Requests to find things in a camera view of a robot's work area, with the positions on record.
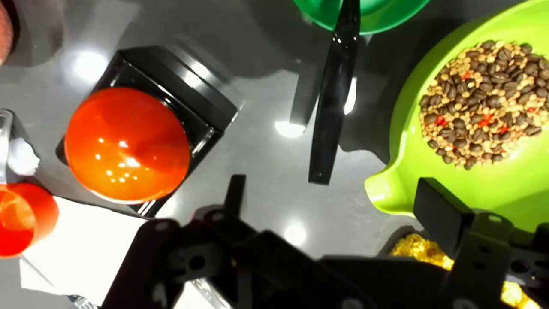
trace gray countertop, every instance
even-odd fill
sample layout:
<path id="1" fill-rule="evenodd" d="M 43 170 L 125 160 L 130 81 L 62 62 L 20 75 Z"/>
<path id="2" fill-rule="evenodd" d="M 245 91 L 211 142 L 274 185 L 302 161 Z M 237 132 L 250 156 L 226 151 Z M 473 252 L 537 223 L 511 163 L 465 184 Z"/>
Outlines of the gray countertop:
<path id="1" fill-rule="evenodd" d="M 242 218 L 252 227 L 314 257 L 374 256 L 398 227 L 415 225 L 381 215 L 362 187 L 388 161 L 391 108 L 405 77 L 444 34 L 511 3 L 432 0 L 405 26 L 363 39 L 357 101 L 327 187 L 307 175 L 314 84 L 329 34 L 290 0 L 17 0 L 20 34 L 0 69 L 1 106 L 22 120 L 51 192 L 115 208 L 84 190 L 55 148 L 116 48 L 182 48 L 223 79 L 221 91 L 240 113 L 158 216 L 185 223 L 194 209 L 223 201 L 233 173 L 245 173 Z"/>

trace green bowl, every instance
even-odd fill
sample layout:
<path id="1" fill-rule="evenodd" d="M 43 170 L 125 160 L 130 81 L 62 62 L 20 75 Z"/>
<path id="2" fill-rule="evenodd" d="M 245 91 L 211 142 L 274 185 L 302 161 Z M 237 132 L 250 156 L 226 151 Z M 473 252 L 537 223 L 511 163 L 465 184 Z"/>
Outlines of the green bowl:
<path id="1" fill-rule="evenodd" d="M 363 182 L 372 204 L 389 215 L 412 215 L 420 177 L 434 177 L 477 211 L 506 216 L 514 227 L 533 232 L 549 221 L 549 125 L 523 139 L 501 163 L 463 170 L 444 161 L 422 139 L 418 100 L 436 74 L 460 51 L 485 39 L 530 43 L 549 57 L 549 0 L 528 0 L 490 19 L 470 22 L 444 38 L 415 67 L 396 101 L 389 165 Z"/>
<path id="2" fill-rule="evenodd" d="M 333 31 L 343 0 L 293 0 L 314 24 Z M 420 12 L 429 0 L 360 0 L 360 34 L 375 34 L 400 26 Z"/>

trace black handle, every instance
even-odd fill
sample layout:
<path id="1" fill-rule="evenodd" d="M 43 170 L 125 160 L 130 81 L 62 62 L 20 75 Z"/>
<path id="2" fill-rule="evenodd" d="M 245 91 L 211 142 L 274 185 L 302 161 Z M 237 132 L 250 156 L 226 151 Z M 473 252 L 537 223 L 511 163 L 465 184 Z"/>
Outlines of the black handle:
<path id="1" fill-rule="evenodd" d="M 329 184 L 343 127 L 343 106 L 355 70 L 358 27 L 360 0 L 343 0 L 321 81 L 309 182 Z"/>

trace seeds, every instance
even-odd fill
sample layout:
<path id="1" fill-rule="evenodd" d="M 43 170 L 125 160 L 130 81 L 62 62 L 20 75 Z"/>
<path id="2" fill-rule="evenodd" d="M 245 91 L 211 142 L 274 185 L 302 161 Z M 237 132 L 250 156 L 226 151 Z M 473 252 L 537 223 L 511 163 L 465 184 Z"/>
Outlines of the seeds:
<path id="1" fill-rule="evenodd" d="M 504 160 L 549 117 L 549 62 L 528 43 L 484 41 L 446 63 L 420 98 L 425 142 L 466 170 Z"/>

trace green plastic colander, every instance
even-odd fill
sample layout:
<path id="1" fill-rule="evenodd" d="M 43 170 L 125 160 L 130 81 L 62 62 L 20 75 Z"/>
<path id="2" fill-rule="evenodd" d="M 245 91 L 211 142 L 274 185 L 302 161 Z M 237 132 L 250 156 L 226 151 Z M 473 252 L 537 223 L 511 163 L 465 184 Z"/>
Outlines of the green plastic colander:
<path id="1" fill-rule="evenodd" d="M 293 3 L 314 24 L 333 31 L 343 0 L 293 0 Z M 360 0 L 360 34 L 393 29 L 413 17 L 427 3 L 429 0 Z"/>
<path id="2" fill-rule="evenodd" d="M 487 21 L 465 24 L 444 38 L 415 67 L 396 101 L 389 165 L 363 182 L 372 204 L 389 215 L 412 215 L 420 177 L 434 177 L 473 209 L 506 216 L 514 227 L 533 232 L 549 221 L 549 125 L 521 139 L 501 163 L 463 170 L 444 161 L 422 139 L 418 100 L 436 74 L 460 51 L 485 39 L 530 43 L 549 57 L 549 0 L 518 3 Z"/>

